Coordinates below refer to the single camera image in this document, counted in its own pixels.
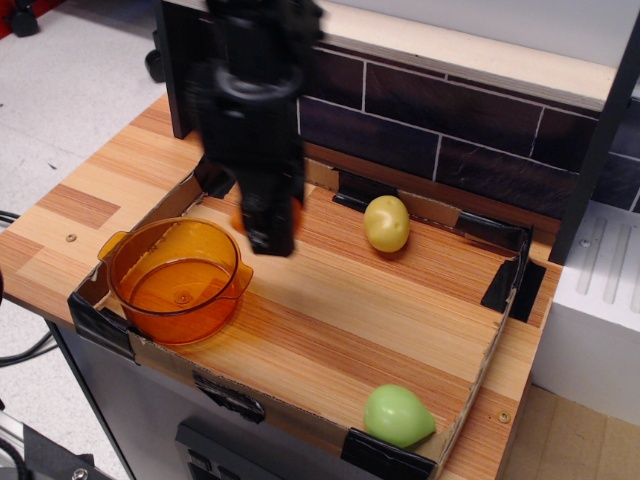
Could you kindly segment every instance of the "wood grain surface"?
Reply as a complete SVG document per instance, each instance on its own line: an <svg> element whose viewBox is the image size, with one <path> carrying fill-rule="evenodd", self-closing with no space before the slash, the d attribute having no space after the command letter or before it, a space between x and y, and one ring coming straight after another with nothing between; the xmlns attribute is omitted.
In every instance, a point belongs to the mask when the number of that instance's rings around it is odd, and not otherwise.
<svg viewBox="0 0 640 480"><path fill-rule="evenodd" d="M7 298L73 328L66 300L96 266L102 245L139 223L201 154L195 135L173 137L162 97L0 235ZM176 351L239 381L270 385L286 401L356 427L362 426L362 405L373 386L403 383L444 428L500 320L477 302L504 254L416 223L403 254L381 257L357 233L361 214L331 203L329 195L319 188L311 192L292 259L256 257L241 244L256 273L232 328ZM207 199L189 215L224 225L232 203ZM68 241L70 234L74 241ZM532 252L548 252L548 245L536 244ZM498 474L513 427L499 417L516 416L560 274L546 257L536 261L548 269L532 317L527 324L507 321L442 478ZM233 350L239 348L248 349L245 361L255 349L268 360L243 368L235 363ZM265 382L269 375L274 378ZM324 379L317 384L322 388L301 388L309 377ZM353 396L335 408L345 388Z"/></svg>

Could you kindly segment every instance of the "black tape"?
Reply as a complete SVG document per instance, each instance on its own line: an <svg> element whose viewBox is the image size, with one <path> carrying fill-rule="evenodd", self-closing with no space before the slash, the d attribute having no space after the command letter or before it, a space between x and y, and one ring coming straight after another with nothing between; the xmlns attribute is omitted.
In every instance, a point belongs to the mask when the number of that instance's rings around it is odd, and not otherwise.
<svg viewBox="0 0 640 480"><path fill-rule="evenodd" d="M383 480L429 480L438 464L352 428L341 458Z"/></svg>
<svg viewBox="0 0 640 480"><path fill-rule="evenodd" d="M67 303L78 335L135 362L128 321L107 309L99 312L77 292L71 294Z"/></svg>
<svg viewBox="0 0 640 480"><path fill-rule="evenodd" d="M482 297L482 306L504 313L507 309L507 300L513 288L518 274L519 258L507 260L498 269L493 281Z"/></svg>
<svg viewBox="0 0 640 480"><path fill-rule="evenodd" d="M260 402L249 395L214 383L195 372L193 380L196 387L219 406L240 414L242 418L250 422L260 423L265 419L266 414Z"/></svg>
<svg viewBox="0 0 640 480"><path fill-rule="evenodd" d="M460 214L455 228L467 235L472 235L493 245L498 245L515 252L519 252L523 243L527 241L529 230L474 215L469 212L462 212Z"/></svg>
<svg viewBox="0 0 640 480"><path fill-rule="evenodd" d="M338 193L333 197L333 201L359 212L364 212L369 203L378 197L398 196L398 191L388 185L348 172L340 171L339 175Z"/></svg>
<svg viewBox="0 0 640 480"><path fill-rule="evenodd" d="M236 183L226 170L203 155L193 171L200 188L214 198L224 198Z"/></svg>
<svg viewBox="0 0 640 480"><path fill-rule="evenodd" d="M531 309L538 296L540 285L544 279L547 269L533 263L527 262L522 281L518 286L518 293L511 306L510 316L521 322L528 322Z"/></svg>

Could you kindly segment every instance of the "gray floor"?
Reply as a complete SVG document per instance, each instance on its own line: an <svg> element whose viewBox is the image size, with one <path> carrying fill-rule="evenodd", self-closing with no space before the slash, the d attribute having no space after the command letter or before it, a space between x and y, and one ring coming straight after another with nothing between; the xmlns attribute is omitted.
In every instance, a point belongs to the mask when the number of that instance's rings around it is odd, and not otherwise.
<svg viewBox="0 0 640 480"><path fill-rule="evenodd" d="M144 66L152 0L67 0L39 25L0 40L0 210L18 214L165 91ZM36 315L0 305L0 356L46 331ZM127 478L58 350L0 369L0 399L12 417Z"/></svg>

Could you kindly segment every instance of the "bowl handle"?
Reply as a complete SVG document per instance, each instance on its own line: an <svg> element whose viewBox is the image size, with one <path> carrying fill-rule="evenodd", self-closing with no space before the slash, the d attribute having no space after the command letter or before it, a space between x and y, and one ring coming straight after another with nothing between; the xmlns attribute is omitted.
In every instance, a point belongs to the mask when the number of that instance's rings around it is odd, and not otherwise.
<svg viewBox="0 0 640 480"><path fill-rule="evenodd" d="M107 243L100 249L100 253L98 253L98 259L100 261L104 261L104 259L109 255L120 243L120 241L128 235L127 232L116 232L113 236L107 240Z"/></svg>

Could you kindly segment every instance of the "floor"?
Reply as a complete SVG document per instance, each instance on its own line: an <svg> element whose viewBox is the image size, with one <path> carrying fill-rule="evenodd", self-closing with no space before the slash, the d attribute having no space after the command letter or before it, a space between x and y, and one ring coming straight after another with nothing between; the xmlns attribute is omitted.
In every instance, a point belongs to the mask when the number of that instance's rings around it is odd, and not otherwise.
<svg viewBox="0 0 640 480"><path fill-rule="evenodd" d="M165 92L150 78L153 0L67 0L40 33L0 40L0 210L23 213ZM0 223L0 231L5 224ZM3 301L0 356L47 329ZM6 412L127 478L59 350L0 369Z"/></svg>
<svg viewBox="0 0 640 480"><path fill-rule="evenodd" d="M0 41L0 210L18 214L165 91L143 61L153 0L66 0L39 24L33 37ZM36 315L0 306L0 356L46 331ZM127 478L59 351L1 368L0 399L9 415ZM503 480L635 479L639 443L639 428L532 388Z"/></svg>

